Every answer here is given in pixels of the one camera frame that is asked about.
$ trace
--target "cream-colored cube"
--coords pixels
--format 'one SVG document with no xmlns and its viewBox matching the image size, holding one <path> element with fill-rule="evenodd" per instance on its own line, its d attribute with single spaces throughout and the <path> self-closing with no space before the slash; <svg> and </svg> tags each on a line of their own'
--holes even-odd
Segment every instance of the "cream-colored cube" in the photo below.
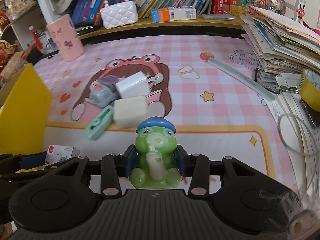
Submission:
<svg viewBox="0 0 320 240">
<path fill-rule="evenodd" d="M 137 127 L 148 118 L 148 103 L 145 96 L 122 98 L 114 101 L 113 111 L 118 128 Z"/>
</svg>

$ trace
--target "tape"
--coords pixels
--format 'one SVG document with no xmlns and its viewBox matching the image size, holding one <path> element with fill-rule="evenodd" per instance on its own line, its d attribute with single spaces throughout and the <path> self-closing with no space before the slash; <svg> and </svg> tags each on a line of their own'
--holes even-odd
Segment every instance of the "tape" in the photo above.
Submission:
<svg viewBox="0 0 320 240">
<path fill-rule="evenodd" d="M 304 69 L 297 85 L 301 98 L 314 110 L 320 112 L 320 76 Z"/>
</svg>

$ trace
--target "wooden shelf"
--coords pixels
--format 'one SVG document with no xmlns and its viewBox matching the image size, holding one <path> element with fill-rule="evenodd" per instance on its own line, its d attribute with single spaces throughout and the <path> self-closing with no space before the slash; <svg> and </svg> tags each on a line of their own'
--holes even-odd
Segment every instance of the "wooden shelf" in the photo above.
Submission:
<svg viewBox="0 0 320 240">
<path fill-rule="evenodd" d="M 181 20 L 181 21 L 160 22 L 160 23 L 153 23 L 152 19 L 139 19 L 134 24 L 124 25 L 121 27 L 113 28 L 113 29 L 106 29 L 104 27 L 101 27 L 95 32 L 83 34 L 79 37 L 80 39 L 86 39 L 86 38 L 103 35 L 107 33 L 121 32 L 121 31 L 142 29 L 142 28 L 151 28 L 151 27 L 163 27 L 163 26 L 212 26 L 212 27 L 242 29 L 243 24 L 244 22 L 240 19 L 240 17 L 237 17 L 236 21 L 208 21 L 208 20 L 204 20 L 201 16 L 199 16 L 196 20 Z"/>
</svg>

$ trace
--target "green box cutter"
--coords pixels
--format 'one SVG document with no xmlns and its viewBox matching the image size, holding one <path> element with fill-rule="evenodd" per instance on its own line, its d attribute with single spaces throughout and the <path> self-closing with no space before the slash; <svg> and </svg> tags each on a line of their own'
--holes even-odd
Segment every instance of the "green box cutter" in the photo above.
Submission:
<svg viewBox="0 0 320 240">
<path fill-rule="evenodd" d="M 106 106 L 95 119 L 84 129 L 84 136 L 96 140 L 113 121 L 113 107 Z"/>
</svg>

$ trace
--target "pink cup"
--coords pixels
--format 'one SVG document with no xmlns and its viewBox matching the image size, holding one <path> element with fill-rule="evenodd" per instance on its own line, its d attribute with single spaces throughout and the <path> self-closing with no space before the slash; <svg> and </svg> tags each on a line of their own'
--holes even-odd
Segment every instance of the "pink cup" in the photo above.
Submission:
<svg viewBox="0 0 320 240">
<path fill-rule="evenodd" d="M 66 14 L 60 19 L 47 25 L 54 43 L 57 44 L 63 61 L 68 62 L 80 57 L 84 48 L 76 33 L 70 15 Z"/>
</svg>

